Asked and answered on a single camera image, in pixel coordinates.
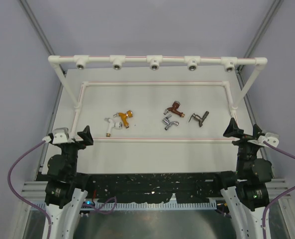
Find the white chrome knob faucet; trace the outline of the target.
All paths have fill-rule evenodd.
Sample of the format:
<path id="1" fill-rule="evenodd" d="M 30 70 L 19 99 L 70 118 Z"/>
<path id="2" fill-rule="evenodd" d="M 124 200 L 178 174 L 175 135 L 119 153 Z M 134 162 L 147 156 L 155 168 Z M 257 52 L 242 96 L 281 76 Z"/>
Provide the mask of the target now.
<path id="1" fill-rule="evenodd" d="M 107 127 L 107 130 L 106 130 L 106 137 L 111 137 L 112 129 L 122 129 L 123 128 L 123 123 L 122 122 L 115 122 L 111 118 L 105 118 L 104 120 L 106 122 L 108 122 L 108 127 Z"/>

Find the white pipe frame rack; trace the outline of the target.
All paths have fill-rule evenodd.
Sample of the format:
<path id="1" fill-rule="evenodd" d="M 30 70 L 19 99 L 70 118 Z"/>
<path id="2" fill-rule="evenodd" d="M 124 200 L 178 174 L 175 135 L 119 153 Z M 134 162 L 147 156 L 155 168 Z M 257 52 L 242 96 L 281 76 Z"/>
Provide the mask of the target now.
<path id="1" fill-rule="evenodd" d="M 237 58 L 237 57 L 201 57 L 201 56 L 162 56 L 162 55 L 147 55 L 147 56 L 125 56 L 125 55 L 110 55 L 110 56 L 90 56 L 90 55 L 74 55 L 74 56 L 57 56 L 51 55 L 48 57 L 48 62 L 54 69 L 58 79 L 60 80 L 63 91 L 67 93 L 73 102 L 73 113 L 72 116 L 72 126 L 69 135 L 74 137 L 76 135 L 76 126 L 81 114 L 82 102 L 84 98 L 85 89 L 91 86 L 205 86 L 214 87 L 220 86 L 225 88 L 226 97 L 228 100 L 228 110 L 233 119 L 236 119 L 236 110 L 241 100 L 244 99 L 249 89 L 257 79 L 260 72 L 267 65 L 267 58 L 257 57 L 257 58 Z M 129 63 L 146 63 L 149 68 L 156 71 L 160 68 L 161 63 L 184 63 L 190 71 L 197 69 L 199 64 L 208 65 L 221 65 L 224 67 L 226 72 L 231 72 L 235 69 L 237 65 L 253 65 L 255 68 L 250 75 L 247 83 L 241 90 L 240 95 L 236 100 L 233 100 L 232 93 L 230 89 L 230 84 L 228 81 L 221 82 L 178 82 L 178 81 L 152 81 L 152 82 L 83 82 L 81 83 L 81 89 L 78 96 L 75 96 L 72 88 L 70 87 L 68 81 L 66 80 L 65 73 L 61 69 L 61 64 L 63 63 L 75 63 L 77 69 L 83 70 L 89 63 L 110 63 L 114 70 L 120 70 L 122 65 L 126 62 Z"/>

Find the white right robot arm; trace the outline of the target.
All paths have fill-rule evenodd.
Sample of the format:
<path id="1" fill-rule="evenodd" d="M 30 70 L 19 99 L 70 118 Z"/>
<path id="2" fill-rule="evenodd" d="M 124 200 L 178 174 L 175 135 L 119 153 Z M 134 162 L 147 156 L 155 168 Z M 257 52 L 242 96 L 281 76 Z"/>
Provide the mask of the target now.
<path id="1" fill-rule="evenodd" d="M 260 145 L 252 142 L 263 132 L 255 124 L 252 135 L 245 134 L 231 118 L 223 136 L 234 138 L 232 144 L 238 147 L 236 170 L 216 173 L 214 193 L 224 198 L 238 239 L 269 239 L 266 183 L 273 178 L 272 164 L 257 156 Z"/>

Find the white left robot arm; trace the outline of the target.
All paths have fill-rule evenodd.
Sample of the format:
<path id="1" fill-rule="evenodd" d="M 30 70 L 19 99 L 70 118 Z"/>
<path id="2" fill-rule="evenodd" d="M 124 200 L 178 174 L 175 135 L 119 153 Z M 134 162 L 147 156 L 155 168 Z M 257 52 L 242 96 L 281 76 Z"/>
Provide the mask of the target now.
<path id="1" fill-rule="evenodd" d="M 86 126 L 77 135 L 80 141 L 70 137 L 66 127 L 48 134 L 49 143 L 60 148 L 61 153 L 51 156 L 46 163 L 45 210 L 51 229 L 43 233 L 44 239 L 71 239 L 85 198 L 94 194 L 90 175 L 77 172 L 79 150 L 94 144 L 90 127 Z"/>

